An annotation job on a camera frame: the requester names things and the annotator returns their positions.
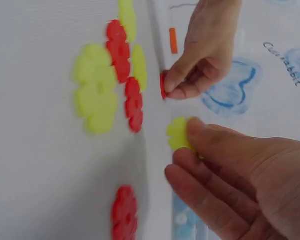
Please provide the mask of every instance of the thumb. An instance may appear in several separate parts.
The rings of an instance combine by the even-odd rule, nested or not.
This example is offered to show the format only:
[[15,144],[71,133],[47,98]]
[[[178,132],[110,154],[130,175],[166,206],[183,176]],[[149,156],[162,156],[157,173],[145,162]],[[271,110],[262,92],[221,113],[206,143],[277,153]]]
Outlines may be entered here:
[[187,137],[192,147],[210,162],[228,167],[247,179],[277,152],[271,139],[261,139],[223,131],[192,118],[187,123]]
[[168,71],[164,80],[164,90],[167,93],[175,90],[202,59],[201,56],[202,54],[195,47],[186,49],[181,58]]

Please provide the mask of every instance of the hand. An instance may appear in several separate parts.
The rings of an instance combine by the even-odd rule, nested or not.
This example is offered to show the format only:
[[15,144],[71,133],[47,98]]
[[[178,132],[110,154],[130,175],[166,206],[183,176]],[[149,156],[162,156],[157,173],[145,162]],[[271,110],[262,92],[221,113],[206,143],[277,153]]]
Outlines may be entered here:
[[174,191],[223,240],[300,240],[300,142],[242,135],[193,118],[191,150],[165,174]]
[[197,97],[228,74],[240,9],[241,0],[200,0],[190,19],[184,53],[165,78],[168,97]]

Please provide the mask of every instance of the red flower sticker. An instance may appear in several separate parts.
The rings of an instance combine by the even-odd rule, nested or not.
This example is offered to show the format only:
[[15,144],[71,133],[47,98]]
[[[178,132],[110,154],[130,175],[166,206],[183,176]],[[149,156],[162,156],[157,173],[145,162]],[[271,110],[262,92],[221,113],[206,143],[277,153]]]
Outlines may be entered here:
[[161,87],[161,96],[162,96],[163,100],[165,100],[167,98],[167,93],[165,91],[165,78],[166,78],[166,74],[161,73],[161,75],[160,75],[160,87]]
[[112,56],[112,65],[115,67],[119,83],[124,84],[128,81],[131,71],[127,34],[118,20],[112,20],[108,24],[106,35],[109,41],[105,45]]
[[142,95],[139,93],[133,97],[129,97],[127,101],[125,101],[125,114],[126,117],[132,118],[135,114],[140,112],[144,106]]
[[127,98],[133,98],[140,94],[139,82],[134,77],[129,77],[128,82],[125,86],[125,96]]
[[114,67],[116,70],[119,83],[121,84],[126,83],[128,81],[128,77],[130,75],[130,68],[131,68],[131,64],[129,60],[123,59],[122,61],[115,64]]
[[142,123],[144,122],[144,113],[138,111],[130,118],[129,125],[132,132],[139,133],[142,129]]
[[106,36],[111,41],[119,41],[125,43],[127,34],[124,27],[120,24],[119,20],[112,20],[109,22],[106,29]]
[[119,188],[112,207],[113,240],[135,240],[138,229],[138,203],[129,185]]
[[112,64],[117,65],[121,61],[128,60],[130,58],[130,46],[127,42],[120,41],[108,41],[105,44],[112,56]]

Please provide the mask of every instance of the yellow flower sticker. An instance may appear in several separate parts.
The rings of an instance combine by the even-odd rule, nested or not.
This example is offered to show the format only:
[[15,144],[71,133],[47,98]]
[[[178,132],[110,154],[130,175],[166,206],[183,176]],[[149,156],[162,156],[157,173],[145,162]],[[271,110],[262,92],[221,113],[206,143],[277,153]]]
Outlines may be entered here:
[[119,18],[129,42],[137,37],[137,16],[133,0],[119,0]]
[[133,74],[138,80],[141,92],[145,92],[148,83],[147,60],[144,49],[140,44],[133,48],[132,52]]
[[83,48],[74,67],[75,81],[81,86],[74,93],[77,112],[86,118],[86,127],[93,134],[104,134],[113,128],[118,110],[116,70],[109,52],[98,44]]
[[166,136],[170,137],[168,144],[173,151],[182,148],[193,150],[187,139],[187,120],[184,117],[175,118],[166,129]]

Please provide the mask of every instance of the orange marker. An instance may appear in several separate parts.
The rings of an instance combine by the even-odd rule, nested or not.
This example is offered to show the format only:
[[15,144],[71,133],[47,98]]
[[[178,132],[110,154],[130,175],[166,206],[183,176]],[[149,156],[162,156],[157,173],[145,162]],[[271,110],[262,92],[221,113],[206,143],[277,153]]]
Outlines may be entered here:
[[170,45],[172,54],[178,54],[177,31],[175,28],[170,28]]

